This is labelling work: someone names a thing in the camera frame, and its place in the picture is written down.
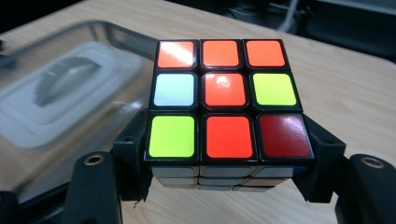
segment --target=yellow-green sticker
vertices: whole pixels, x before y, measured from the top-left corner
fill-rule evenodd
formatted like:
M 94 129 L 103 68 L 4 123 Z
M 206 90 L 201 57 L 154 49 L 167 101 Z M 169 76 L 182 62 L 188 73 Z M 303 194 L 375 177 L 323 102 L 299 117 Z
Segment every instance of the yellow-green sticker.
M 259 105 L 295 105 L 297 103 L 287 74 L 253 75 L 254 91 Z
M 152 120 L 151 157 L 191 157 L 195 150 L 195 120 L 191 116 L 156 116 Z

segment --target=orange sticker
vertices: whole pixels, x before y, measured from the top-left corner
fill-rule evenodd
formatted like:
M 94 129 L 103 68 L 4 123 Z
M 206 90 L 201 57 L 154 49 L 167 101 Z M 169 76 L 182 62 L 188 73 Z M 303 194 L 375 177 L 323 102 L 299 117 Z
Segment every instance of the orange sticker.
M 276 40 L 250 40 L 247 42 L 248 63 L 252 66 L 284 66 L 285 59 Z
M 245 86 L 240 74 L 208 73 L 205 75 L 207 105 L 244 105 Z
M 158 66 L 161 68 L 191 67 L 194 44 L 190 41 L 161 42 Z
M 203 45 L 205 66 L 237 66 L 238 47 L 232 40 L 205 41 Z
M 253 155 L 246 117 L 210 117 L 206 121 L 206 153 L 211 158 L 249 158 Z

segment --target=table surface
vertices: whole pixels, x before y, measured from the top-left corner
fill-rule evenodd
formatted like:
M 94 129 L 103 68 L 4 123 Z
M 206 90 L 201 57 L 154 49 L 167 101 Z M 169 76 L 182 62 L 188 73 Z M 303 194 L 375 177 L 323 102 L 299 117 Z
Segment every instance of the table surface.
M 88 0 L 0 35 L 5 53 L 76 22 L 104 20 L 157 39 L 280 38 L 304 113 L 347 143 L 346 155 L 396 164 L 396 65 L 164 1 Z M 122 203 L 124 223 L 336 223 L 334 205 L 306 203 L 291 180 L 264 193 L 166 189 Z

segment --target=clear plastic container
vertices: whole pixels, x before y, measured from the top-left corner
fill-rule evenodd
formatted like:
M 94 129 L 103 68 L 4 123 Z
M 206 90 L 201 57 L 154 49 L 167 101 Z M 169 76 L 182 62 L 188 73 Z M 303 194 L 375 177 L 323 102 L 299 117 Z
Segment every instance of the clear plastic container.
M 0 60 L 0 190 L 21 202 L 109 151 L 147 106 L 157 40 L 105 21 L 66 28 Z

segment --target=cube face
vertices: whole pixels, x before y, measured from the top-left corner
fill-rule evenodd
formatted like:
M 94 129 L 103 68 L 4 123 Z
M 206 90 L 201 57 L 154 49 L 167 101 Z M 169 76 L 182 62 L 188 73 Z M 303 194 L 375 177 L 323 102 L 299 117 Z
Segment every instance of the cube face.
M 238 73 L 207 73 L 202 77 L 202 101 L 208 110 L 237 111 L 248 104 L 245 78 Z
M 163 40 L 145 163 L 168 188 L 266 191 L 314 156 L 281 40 Z
M 193 68 L 196 65 L 196 41 L 160 41 L 158 44 L 158 68 Z
M 148 153 L 153 158 L 191 157 L 195 150 L 195 120 L 189 116 L 156 116 Z

